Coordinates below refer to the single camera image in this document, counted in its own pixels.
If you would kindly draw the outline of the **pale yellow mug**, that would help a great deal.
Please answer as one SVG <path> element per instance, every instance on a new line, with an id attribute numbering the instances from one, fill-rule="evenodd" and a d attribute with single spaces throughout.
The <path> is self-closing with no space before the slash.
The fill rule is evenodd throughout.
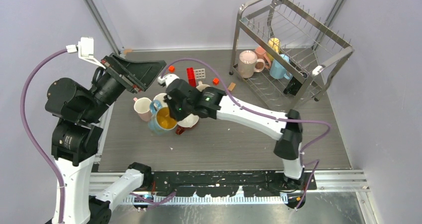
<path id="1" fill-rule="evenodd" d="M 164 101 L 166 93 L 159 93 L 154 97 L 154 101 L 158 101 L 162 107 L 167 107 L 167 103 Z"/>

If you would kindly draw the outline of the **pink faceted mug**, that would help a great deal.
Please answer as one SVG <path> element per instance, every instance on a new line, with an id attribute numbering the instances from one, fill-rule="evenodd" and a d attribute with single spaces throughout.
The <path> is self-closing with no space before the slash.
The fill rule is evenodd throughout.
<path id="1" fill-rule="evenodd" d="M 134 105 L 133 109 L 138 114 L 138 116 L 145 122 L 149 122 L 152 117 L 150 110 L 150 104 L 152 101 L 147 97 L 142 98 L 133 98 Z"/>

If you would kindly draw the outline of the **blue patterned mug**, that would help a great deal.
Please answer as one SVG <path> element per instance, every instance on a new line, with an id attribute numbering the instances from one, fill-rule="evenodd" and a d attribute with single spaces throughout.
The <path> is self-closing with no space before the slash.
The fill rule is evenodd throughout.
<path id="1" fill-rule="evenodd" d="M 153 133 L 161 135 L 177 126 L 177 121 L 170 116 L 169 108 L 162 106 L 160 101 L 153 100 L 149 105 L 149 109 L 152 116 L 148 122 L 148 128 Z"/>

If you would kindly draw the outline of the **cream floral mug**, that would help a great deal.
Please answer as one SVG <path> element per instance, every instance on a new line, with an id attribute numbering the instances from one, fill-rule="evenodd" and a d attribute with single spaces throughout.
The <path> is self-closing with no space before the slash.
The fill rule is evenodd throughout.
<path id="1" fill-rule="evenodd" d="M 206 88 L 210 87 L 210 85 L 208 84 L 204 84 L 202 81 L 198 82 L 198 85 L 196 86 L 196 89 L 200 92 L 202 92 L 203 90 L 205 90 Z"/>

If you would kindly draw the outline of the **dark red cup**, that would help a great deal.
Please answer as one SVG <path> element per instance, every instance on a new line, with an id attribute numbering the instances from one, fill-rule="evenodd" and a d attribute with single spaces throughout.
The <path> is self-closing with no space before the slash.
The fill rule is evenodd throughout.
<path id="1" fill-rule="evenodd" d="M 181 135 L 184 131 L 192 129 L 198 123 L 200 117 L 198 115 L 190 114 L 186 118 L 177 122 L 175 134 Z"/>

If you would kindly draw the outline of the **pink cup rack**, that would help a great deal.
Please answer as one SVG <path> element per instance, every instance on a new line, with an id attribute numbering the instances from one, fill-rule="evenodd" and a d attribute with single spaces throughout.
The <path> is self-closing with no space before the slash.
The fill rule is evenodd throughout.
<path id="1" fill-rule="evenodd" d="M 251 78 L 255 73 L 260 73 L 265 68 L 265 60 L 258 58 L 251 50 L 239 54 L 238 72 L 243 78 Z"/>

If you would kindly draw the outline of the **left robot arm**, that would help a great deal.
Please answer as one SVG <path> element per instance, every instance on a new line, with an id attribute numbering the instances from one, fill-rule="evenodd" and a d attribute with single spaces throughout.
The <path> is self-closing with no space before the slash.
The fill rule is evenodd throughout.
<path id="1" fill-rule="evenodd" d="M 152 187 L 149 166 L 134 162 L 110 186 L 90 195 L 90 177 L 103 129 L 100 118 L 124 92 L 146 91 L 166 62 L 135 62 L 110 54 L 96 68 L 91 87 L 61 78 L 47 91 L 45 109 L 58 118 L 52 133 L 52 156 L 63 178 L 64 202 L 58 202 L 52 223 L 106 224 L 113 210 L 134 190 Z"/>

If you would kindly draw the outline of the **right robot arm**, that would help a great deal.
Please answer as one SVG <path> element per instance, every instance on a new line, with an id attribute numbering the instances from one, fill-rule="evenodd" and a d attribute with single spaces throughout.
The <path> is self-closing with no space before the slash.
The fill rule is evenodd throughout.
<path id="1" fill-rule="evenodd" d="M 166 89 L 165 103 L 170 116 L 182 121 L 189 115 L 235 122 L 257 130 L 276 141 L 274 154 L 282 159 L 284 183 L 297 189 L 304 183 L 303 164 L 300 159 L 303 126 L 295 123 L 300 114 L 274 112 L 231 97 L 229 93 L 207 87 L 198 90 L 174 74 L 158 78 Z"/>

